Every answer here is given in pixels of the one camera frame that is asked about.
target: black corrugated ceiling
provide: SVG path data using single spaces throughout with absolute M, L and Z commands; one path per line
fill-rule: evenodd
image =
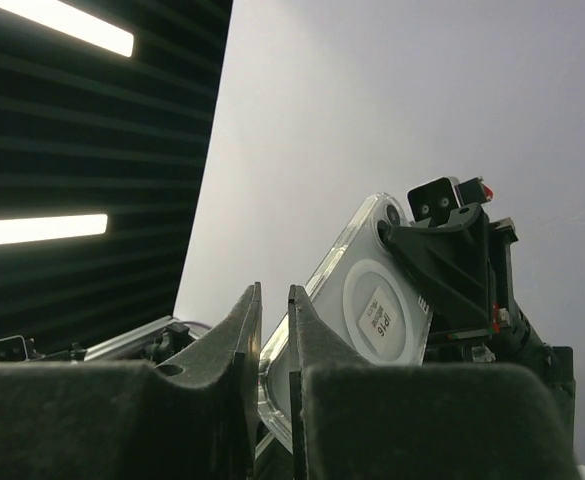
M 172 313 L 231 0 L 68 1 L 131 58 L 0 10 L 0 219 L 107 213 L 105 235 L 0 246 L 0 337 L 43 352 Z

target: clear phone case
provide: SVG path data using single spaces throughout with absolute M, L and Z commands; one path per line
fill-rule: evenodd
M 409 225 L 391 195 L 368 197 L 305 289 L 321 319 L 370 362 L 418 365 L 423 361 L 432 313 L 383 246 L 379 222 Z M 261 352 L 259 415 L 292 451 L 287 345 L 285 315 Z

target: ceiling light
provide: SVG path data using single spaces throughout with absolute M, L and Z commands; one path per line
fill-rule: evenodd
M 0 245 L 99 235 L 107 224 L 103 214 L 0 220 Z
M 57 0 L 0 0 L 0 8 L 123 56 L 132 55 L 134 35 Z

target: fluorescent light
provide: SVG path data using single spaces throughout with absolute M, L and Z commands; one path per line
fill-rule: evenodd
M 107 224 L 103 214 L 0 220 L 0 245 L 98 235 Z
M 132 55 L 134 35 L 57 0 L 0 0 L 0 8 L 123 56 Z

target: gray wall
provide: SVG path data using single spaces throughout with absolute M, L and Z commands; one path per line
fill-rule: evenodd
M 264 337 L 361 200 L 483 175 L 515 289 L 575 349 L 585 463 L 585 2 L 237 0 L 175 315 L 263 282 Z

